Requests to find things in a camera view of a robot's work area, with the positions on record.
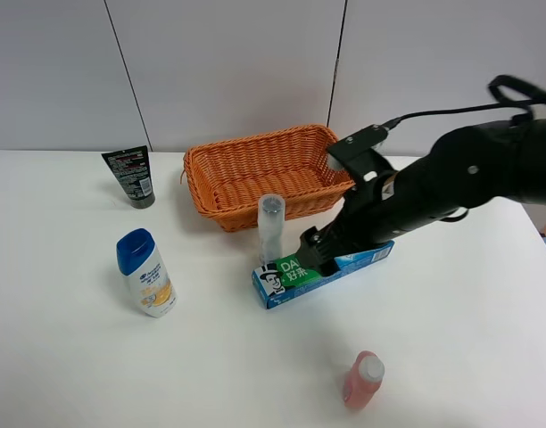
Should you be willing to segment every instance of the red bottle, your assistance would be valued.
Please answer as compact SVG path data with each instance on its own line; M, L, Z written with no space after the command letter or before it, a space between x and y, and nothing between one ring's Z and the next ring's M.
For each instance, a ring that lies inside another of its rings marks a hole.
M343 388L344 405L349 408L364 408L382 384L384 364L368 350L363 350L352 366Z

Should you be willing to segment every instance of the wicker basket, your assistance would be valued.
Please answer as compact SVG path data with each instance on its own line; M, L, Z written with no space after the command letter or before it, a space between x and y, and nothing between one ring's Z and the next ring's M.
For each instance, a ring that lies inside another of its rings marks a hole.
M328 210L352 186L327 166L335 142L327 127L308 125L191 148L184 172L195 207L226 232L257 226L264 193L285 198L286 219Z

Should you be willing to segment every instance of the blue toothpaste box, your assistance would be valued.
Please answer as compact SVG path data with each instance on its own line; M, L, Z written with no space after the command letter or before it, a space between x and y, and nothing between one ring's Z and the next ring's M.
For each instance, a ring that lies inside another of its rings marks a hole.
M341 269L331 276L321 276L314 270L304 269L294 254L268 263L253 270L253 286L259 293L266 309L285 303L306 292L310 292L322 285L364 268L390 254L394 241L386 243L384 247L371 251L358 252L349 256L335 259Z

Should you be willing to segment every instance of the white table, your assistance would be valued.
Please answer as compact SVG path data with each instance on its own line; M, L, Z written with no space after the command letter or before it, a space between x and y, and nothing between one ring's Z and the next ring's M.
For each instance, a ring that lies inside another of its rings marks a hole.
M99 153L0 152L0 428L546 427L546 247L520 205L419 229L266 311L255 230L200 217L181 159L152 154L157 200L134 210ZM285 249L335 213L287 222ZM160 319L117 268L137 227L177 287ZM386 375L353 414L340 389L364 349Z

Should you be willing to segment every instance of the shampoo bottle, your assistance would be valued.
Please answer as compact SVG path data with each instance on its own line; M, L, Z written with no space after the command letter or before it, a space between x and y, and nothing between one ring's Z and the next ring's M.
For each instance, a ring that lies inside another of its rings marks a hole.
M364 408L382 384L384 364L374 352L363 350L352 366L343 388L344 405Z
M152 317L166 315L176 303L176 292L152 235L133 230L117 242L116 253L136 305Z

